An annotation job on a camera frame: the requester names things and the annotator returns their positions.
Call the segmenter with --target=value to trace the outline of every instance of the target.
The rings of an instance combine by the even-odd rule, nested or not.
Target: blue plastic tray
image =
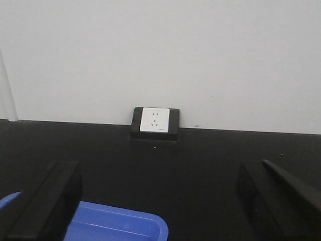
[[[18,195],[0,200],[0,209]],[[166,241],[168,233],[154,214],[81,201],[64,241]]]

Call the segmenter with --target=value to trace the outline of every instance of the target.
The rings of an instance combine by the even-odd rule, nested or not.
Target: black table surface
[[[76,160],[82,200],[159,215],[169,241],[259,240],[235,186],[240,162],[261,159],[320,190],[320,135],[182,128],[171,143],[131,140],[129,126],[0,120],[0,198]]]

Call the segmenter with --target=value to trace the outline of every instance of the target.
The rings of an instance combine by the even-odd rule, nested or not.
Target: wall socket
[[[144,107],[139,130],[141,132],[168,133],[169,119],[170,109]]]

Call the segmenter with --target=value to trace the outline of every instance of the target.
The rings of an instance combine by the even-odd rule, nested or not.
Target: black plastic bracket
[[[63,240],[81,195],[78,162],[51,162],[0,210],[0,240]]]
[[[242,162],[237,191],[262,240],[321,240],[321,193],[274,163]]]

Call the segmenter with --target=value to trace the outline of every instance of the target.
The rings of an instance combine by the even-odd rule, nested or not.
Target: black outlet box
[[[140,123],[143,107],[136,107],[130,127],[132,139],[149,139],[162,141],[178,141],[180,129],[180,110],[170,108],[169,131],[167,133],[141,132]]]

